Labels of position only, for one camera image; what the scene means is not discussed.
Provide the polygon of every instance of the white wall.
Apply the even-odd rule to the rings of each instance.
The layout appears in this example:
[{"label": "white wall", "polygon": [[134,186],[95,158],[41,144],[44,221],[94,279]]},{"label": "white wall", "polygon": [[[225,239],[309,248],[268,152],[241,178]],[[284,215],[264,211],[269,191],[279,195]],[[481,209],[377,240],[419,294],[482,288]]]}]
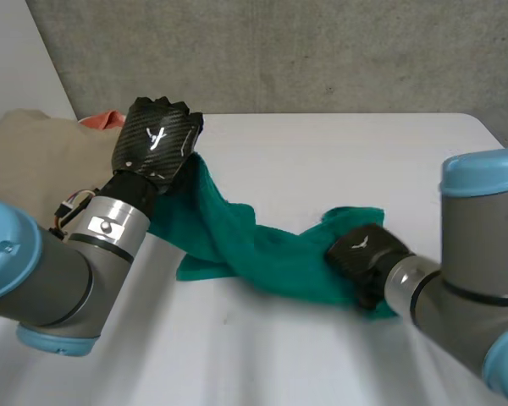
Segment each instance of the white wall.
[{"label": "white wall", "polygon": [[15,108],[75,118],[26,3],[0,0],[0,118]]}]

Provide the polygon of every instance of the robotic hand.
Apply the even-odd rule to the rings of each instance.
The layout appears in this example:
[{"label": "robotic hand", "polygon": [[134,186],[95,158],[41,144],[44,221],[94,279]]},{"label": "robotic hand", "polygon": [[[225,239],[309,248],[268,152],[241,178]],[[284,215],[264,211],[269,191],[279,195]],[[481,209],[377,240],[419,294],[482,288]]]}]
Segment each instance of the robotic hand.
[{"label": "robotic hand", "polygon": [[91,352],[149,228],[158,195],[193,152],[202,114],[139,98],[113,152],[113,177],[63,244],[22,211],[0,203],[0,315],[43,351]]},{"label": "robotic hand", "polygon": [[443,165],[442,264],[368,225],[328,251],[362,307],[382,299],[508,398],[508,149]]}]

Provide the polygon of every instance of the screw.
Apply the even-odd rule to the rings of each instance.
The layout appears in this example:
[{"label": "screw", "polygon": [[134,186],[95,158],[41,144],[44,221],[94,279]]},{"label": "screw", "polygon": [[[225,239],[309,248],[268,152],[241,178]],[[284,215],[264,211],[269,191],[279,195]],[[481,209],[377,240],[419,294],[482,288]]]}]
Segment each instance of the screw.
[{"label": "screw", "polygon": [[104,233],[109,233],[111,231],[111,224],[109,224],[109,222],[102,222],[100,228]]}]

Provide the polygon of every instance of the white logo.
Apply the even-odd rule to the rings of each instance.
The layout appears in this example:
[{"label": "white logo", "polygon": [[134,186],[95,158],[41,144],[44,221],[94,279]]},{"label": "white logo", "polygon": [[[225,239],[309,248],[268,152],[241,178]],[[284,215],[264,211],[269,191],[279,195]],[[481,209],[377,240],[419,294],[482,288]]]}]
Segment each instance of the white logo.
[{"label": "white logo", "polygon": [[350,248],[352,248],[353,250],[355,250],[357,248],[365,248],[365,247],[367,247],[368,240],[369,240],[369,236],[365,237],[365,239],[363,240],[363,242],[361,244],[352,245]]},{"label": "white logo", "polygon": [[151,130],[146,129],[146,133],[148,134],[149,139],[152,142],[151,151],[154,151],[156,149],[156,147],[158,146],[158,143],[160,142],[160,140],[167,135],[163,132],[164,130],[165,130],[165,128],[162,127],[162,128],[160,128],[160,132],[158,133],[158,135],[152,135]]}]

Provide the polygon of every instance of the carbon fiber finger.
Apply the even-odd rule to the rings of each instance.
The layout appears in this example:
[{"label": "carbon fiber finger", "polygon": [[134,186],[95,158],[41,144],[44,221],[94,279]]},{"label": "carbon fiber finger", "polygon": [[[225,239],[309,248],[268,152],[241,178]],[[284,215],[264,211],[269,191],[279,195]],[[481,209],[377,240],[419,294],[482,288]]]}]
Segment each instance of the carbon fiber finger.
[{"label": "carbon fiber finger", "polygon": [[140,97],[130,107],[113,151],[113,172],[137,173],[163,194],[194,151],[202,129],[202,114],[190,113],[183,101]]}]

